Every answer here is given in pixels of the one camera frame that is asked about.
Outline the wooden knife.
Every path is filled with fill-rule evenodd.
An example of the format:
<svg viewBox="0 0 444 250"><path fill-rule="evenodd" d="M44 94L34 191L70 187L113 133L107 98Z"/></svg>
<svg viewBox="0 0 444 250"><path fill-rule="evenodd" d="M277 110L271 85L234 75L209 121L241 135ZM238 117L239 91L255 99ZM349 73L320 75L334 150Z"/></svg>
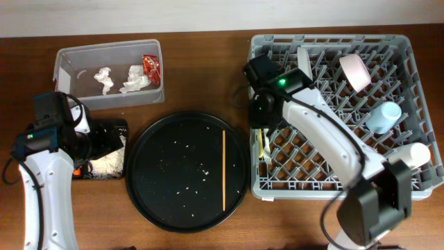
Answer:
<svg viewBox="0 0 444 250"><path fill-rule="evenodd" d="M258 158L263 158L264 157L264 145L263 145L263 131L261 128L258 129L257 136L258 136L257 140L258 140L258 145L259 145Z"/></svg>

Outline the pile of rice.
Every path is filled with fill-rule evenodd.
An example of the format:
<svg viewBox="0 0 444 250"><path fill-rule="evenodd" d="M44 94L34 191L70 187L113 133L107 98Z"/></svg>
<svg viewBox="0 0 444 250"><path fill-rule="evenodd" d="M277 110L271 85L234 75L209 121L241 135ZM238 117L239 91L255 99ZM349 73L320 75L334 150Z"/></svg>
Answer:
<svg viewBox="0 0 444 250"><path fill-rule="evenodd" d="M121 178L123 174L124 158L126 151L126 137L120 135L122 148L109 153L98 160L88 162L89 175L94 179Z"/></svg>

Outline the orange carrot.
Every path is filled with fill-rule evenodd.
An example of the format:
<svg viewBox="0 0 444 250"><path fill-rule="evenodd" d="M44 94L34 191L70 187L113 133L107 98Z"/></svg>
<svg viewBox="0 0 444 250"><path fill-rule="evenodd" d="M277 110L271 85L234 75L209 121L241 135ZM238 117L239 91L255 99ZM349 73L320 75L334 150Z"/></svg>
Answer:
<svg viewBox="0 0 444 250"><path fill-rule="evenodd" d="M73 171L73 175L74 176L80 176L81 175L81 168L78 168L76 170Z"/></svg>

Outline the white plastic fork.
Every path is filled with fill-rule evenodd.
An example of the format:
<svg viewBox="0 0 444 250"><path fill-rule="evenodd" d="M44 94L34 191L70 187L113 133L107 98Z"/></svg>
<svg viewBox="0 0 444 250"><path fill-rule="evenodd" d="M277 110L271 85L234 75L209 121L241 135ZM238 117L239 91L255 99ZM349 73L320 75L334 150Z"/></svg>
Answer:
<svg viewBox="0 0 444 250"><path fill-rule="evenodd" d="M263 135L264 135L263 159L267 165L271 165L272 160L271 160L270 140L269 140L269 137L267 136L267 134L268 134L268 129L264 128L263 129Z"/></svg>

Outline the grey plate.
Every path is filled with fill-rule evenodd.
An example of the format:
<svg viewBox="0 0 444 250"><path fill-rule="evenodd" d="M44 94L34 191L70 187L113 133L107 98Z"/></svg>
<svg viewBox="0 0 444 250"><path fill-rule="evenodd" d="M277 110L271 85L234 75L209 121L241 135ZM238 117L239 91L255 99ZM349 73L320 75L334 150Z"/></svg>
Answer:
<svg viewBox="0 0 444 250"><path fill-rule="evenodd" d="M305 48L298 47L297 48L297 57L298 57L298 68L303 73L305 73L305 75L310 80L313 80L308 51Z"/></svg>

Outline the white napkin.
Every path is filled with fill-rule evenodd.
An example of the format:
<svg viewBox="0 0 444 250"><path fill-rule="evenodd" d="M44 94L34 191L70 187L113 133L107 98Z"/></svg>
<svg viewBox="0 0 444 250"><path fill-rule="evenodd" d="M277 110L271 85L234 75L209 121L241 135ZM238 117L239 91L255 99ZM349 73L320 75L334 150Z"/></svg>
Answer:
<svg viewBox="0 0 444 250"><path fill-rule="evenodd" d="M119 89L121 93L139 91L151 84L147 75L144 74L142 65L132 65L128 71L128 79Z"/></svg>
<svg viewBox="0 0 444 250"><path fill-rule="evenodd" d="M106 95L110 88L114 85L112 79L109 77L111 69L109 67L100 68L99 72L94 75L94 78L103 84L102 94Z"/></svg>

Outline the red snack wrapper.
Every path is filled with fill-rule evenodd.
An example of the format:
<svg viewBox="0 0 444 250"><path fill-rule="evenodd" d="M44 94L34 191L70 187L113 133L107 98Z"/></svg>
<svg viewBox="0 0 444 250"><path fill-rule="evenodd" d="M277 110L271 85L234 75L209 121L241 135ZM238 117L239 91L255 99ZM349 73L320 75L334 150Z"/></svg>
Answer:
<svg viewBox="0 0 444 250"><path fill-rule="evenodd" d="M143 55L142 60L144 74L148 77L151 83L159 85L161 81L161 67L158 57Z"/></svg>

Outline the pink bowl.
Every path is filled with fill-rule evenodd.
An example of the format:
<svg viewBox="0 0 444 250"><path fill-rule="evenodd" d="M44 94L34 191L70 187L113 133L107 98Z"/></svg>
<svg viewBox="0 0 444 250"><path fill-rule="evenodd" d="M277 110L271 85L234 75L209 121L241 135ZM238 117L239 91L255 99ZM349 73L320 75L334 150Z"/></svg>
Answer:
<svg viewBox="0 0 444 250"><path fill-rule="evenodd" d="M360 92L371 83L370 74L359 55L354 53L344 56L339 62L354 91Z"/></svg>

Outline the light blue cup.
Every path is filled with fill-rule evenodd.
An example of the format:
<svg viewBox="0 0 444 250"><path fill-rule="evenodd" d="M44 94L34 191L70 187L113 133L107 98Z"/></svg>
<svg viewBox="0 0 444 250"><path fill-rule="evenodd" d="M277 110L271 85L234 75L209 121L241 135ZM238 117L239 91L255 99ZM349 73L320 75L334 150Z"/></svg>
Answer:
<svg viewBox="0 0 444 250"><path fill-rule="evenodd" d="M386 101L370 112L366 121L368 129L376 134L388 132L399 120L402 114L401 107L395 102Z"/></svg>

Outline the white cup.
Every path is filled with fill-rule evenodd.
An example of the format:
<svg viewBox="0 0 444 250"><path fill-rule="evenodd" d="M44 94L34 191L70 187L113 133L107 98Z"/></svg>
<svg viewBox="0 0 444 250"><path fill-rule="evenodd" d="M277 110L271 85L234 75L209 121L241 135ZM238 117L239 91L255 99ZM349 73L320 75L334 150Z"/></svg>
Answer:
<svg viewBox="0 0 444 250"><path fill-rule="evenodd" d="M388 157L391 164L399 160L402 160L410 169L416 169L431 160L431 153L425 144L415 142L395 148Z"/></svg>

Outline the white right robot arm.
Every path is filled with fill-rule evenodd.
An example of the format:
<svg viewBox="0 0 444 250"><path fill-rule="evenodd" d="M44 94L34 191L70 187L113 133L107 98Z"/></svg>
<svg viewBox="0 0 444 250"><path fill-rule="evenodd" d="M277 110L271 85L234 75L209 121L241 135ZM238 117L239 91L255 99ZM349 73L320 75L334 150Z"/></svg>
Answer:
<svg viewBox="0 0 444 250"><path fill-rule="evenodd" d="M253 128L277 129L286 122L302 133L339 179L345 199L336 216L336 249L369 249L411 215L411 170L368 147L332 111L315 83L299 68L282 72L266 54L243 68L253 96Z"/></svg>

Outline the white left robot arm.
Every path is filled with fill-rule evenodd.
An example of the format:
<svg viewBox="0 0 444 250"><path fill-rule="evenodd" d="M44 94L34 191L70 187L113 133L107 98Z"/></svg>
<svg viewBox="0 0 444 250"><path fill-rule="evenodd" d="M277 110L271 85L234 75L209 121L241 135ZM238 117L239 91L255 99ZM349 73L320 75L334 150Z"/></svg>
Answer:
<svg viewBox="0 0 444 250"><path fill-rule="evenodd" d="M71 183L75 170L124 148L122 118L91 119L89 109L64 92L33 98L35 121L19 134L11 160L25 194L25 249L77 249Z"/></svg>

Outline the grey dishwasher rack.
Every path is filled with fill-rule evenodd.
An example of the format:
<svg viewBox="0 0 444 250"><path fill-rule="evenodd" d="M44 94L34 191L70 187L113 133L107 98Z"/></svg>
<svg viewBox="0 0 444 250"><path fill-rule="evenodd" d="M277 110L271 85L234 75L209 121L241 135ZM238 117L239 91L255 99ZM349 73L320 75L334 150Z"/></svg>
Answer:
<svg viewBox="0 0 444 250"><path fill-rule="evenodd" d="M443 163L413 49L404 35L256 35L249 56L266 54L279 69L298 67L297 48L308 51L313 81L325 102L369 147L389 157L394 149L415 142L425 144L431 160L413 169L412 197L421 200L443 184ZM339 59L357 54L371 83L356 92ZM402 114L384 134L370 131L370 112L386 101L395 102ZM258 129L250 132L251 190L258 199L331 199L341 183L332 168L296 128L276 130L270 140L272 164L258 158Z"/></svg>

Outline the black rectangular tray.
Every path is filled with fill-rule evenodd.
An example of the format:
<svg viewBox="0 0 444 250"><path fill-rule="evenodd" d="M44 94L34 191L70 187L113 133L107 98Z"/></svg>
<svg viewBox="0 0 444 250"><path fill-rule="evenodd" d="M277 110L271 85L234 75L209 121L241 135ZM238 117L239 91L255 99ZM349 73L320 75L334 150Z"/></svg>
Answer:
<svg viewBox="0 0 444 250"><path fill-rule="evenodd" d="M121 118L92 119L90 132L77 132L80 156L74 160L73 179L120 179L125 167L128 123Z"/></svg>

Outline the wooden chopstick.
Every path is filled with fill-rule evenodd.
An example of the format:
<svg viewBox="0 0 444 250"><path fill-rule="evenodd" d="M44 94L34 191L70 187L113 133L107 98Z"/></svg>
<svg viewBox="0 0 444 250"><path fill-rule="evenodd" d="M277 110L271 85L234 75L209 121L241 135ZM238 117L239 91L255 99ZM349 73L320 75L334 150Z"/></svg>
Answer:
<svg viewBox="0 0 444 250"><path fill-rule="evenodd" d="M226 209L226 131L222 131L222 202L223 211Z"/></svg>

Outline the clear plastic bin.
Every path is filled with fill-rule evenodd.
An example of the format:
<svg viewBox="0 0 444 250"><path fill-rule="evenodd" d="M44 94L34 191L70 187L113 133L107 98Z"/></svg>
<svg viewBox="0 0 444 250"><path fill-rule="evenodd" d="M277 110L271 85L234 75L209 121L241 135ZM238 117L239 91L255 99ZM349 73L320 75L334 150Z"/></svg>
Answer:
<svg viewBox="0 0 444 250"><path fill-rule="evenodd" d="M121 93L128 79L132 65L143 66L143 55L157 56L162 62L162 52L158 40L133 40L69 47L57 52L53 70L55 90L71 94L90 110L123 108L165 100L164 81L159 85L151 83L139 91ZM109 67L109 77L114 85L102 94L103 84L94 75L100 68Z"/></svg>

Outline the round black tray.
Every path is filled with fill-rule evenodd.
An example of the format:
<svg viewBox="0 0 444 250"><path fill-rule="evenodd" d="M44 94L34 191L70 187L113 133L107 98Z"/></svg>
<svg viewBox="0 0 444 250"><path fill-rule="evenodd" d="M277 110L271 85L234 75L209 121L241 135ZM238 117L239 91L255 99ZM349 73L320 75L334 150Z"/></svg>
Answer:
<svg viewBox="0 0 444 250"><path fill-rule="evenodd" d="M133 146L126 168L128 195L139 213L176 233L197 233L225 221L241 204L249 183L246 143L229 124L204 112L179 112L149 126Z"/></svg>

